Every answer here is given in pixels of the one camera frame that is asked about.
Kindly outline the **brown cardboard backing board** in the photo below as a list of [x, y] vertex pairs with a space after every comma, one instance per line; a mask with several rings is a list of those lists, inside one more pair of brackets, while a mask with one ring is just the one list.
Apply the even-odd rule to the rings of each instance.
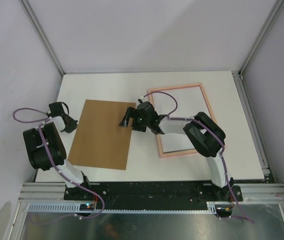
[[77, 166], [125, 170], [132, 130], [120, 127], [134, 102], [86, 100], [68, 160]]

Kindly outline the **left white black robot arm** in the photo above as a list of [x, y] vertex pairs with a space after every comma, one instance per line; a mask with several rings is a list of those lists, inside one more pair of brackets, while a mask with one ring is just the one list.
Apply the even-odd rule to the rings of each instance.
[[66, 191], [74, 192], [82, 200], [92, 194], [92, 187], [84, 173], [75, 168], [67, 157], [60, 134], [70, 134], [77, 129], [78, 121], [69, 116], [64, 102], [49, 104], [46, 118], [37, 120], [39, 126], [23, 132], [23, 138], [31, 166], [43, 171], [54, 170], [66, 184]]

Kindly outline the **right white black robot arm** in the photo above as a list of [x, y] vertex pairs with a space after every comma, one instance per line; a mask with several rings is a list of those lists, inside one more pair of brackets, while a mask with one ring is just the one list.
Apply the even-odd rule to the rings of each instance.
[[134, 131], [145, 132], [150, 129], [155, 135], [179, 134], [187, 136], [195, 150], [207, 160], [213, 196], [223, 201], [230, 196], [233, 178], [228, 174], [223, 156], [225, 151], [224, 131], [204, 112], [198, 112], [194, 117], [172, 117], [158, 114], [153, 105], [141, 102], [136, 108], [128, 107], [120, 127], [128, 127]]

